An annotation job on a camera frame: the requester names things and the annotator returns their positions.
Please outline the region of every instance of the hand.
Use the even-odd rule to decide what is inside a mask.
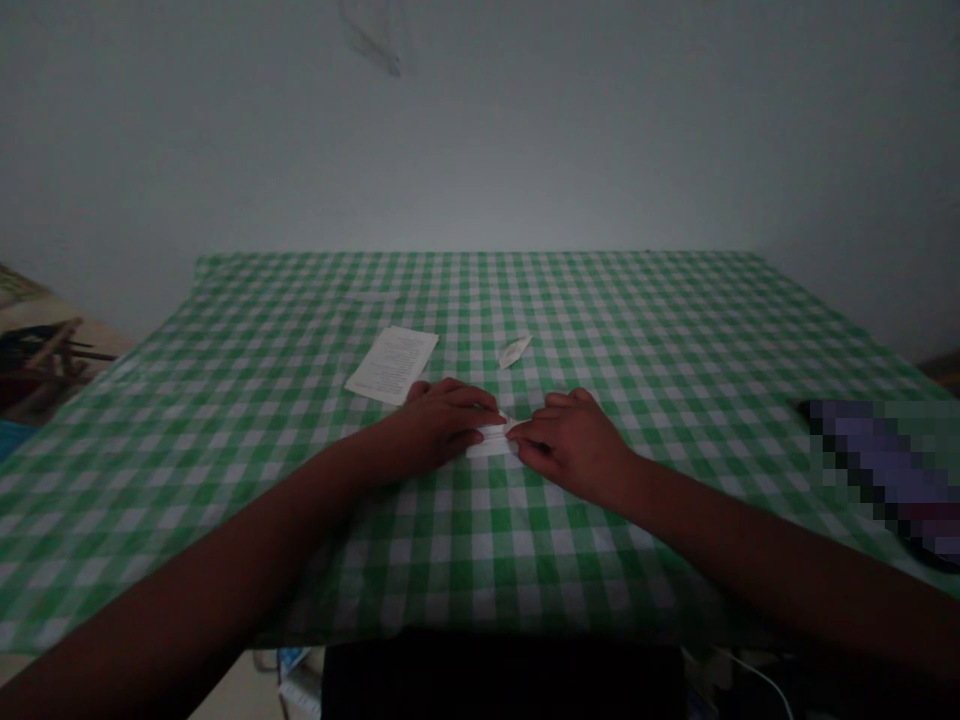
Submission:
[[[546,405],[507,433],[520,447],[520,460],[574,495],[613,510],[639,456],[583,388],[550,393]]]
[[[342,442],[366,454],[377,484],[387,484],[436,470],[483,442],[475,428],[505,422],[493,395],[478,387],[453,378],[433,387],[420,380],[400,410]]]

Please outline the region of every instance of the forearm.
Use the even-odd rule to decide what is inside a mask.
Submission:
[[[609,507],[786,628],[960,681],[960,603],[925,583],[643,458]]]
[[[130,716],[242,647],[367,486],[359,462],[342,443],[313,458],[31,665],[0,715]]]

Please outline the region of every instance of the person's left hand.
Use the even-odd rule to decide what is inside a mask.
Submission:
[[[410,388],[406,404],[383,420],[341,441],[366,453],[377,484],[426,475],[483,441],[475,428],[500,425],[490,393],[453,378]]]

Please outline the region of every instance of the green checkered tablecloth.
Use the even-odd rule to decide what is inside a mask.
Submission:
[[[202,258],[192,295],[0,471],[0,650],[49,647],[328,443],[388,411],[343,385],[388,325],[528,417],[590,389],[640,453],[960,596],[808,479],[807,397],[944,399],[749,253]],[[498,370],[496,351],[533,334]],[[713,637],[736,613],[643,530],[516,458],[371,499],[274,622],[277,642],[403,625]]]

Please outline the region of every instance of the white paper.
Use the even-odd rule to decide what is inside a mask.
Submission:
[[[483,442],[479,445],[471,445],[467,448],[467,457],[487,457],[488,455],[506,455],[507,453],[513,452],[511,447],[514,443],[510,442],[506,438],[506,434],[510,432],[514,425],[518,425],[516,421],[512,420],[507,415],[500,413],[500,415],[507,421],[503,425],[481,425],[477,428],[480,433],[483,435]]]
[[[517,360],[519,360],[520,356],[523,355],[524,350],[527,349],[527,345],[530,344],[532,339],[533,335],[524,335],[519,340],[507,345],[507,347],[503,349],[503,352],[500,353],[500,357],[497,358],[497,361],[500,364],[500,369],[506,370]]]
[[[439,335],[391,325],[377,337],[346,388],[389,405],[403,405],[427,366]]]

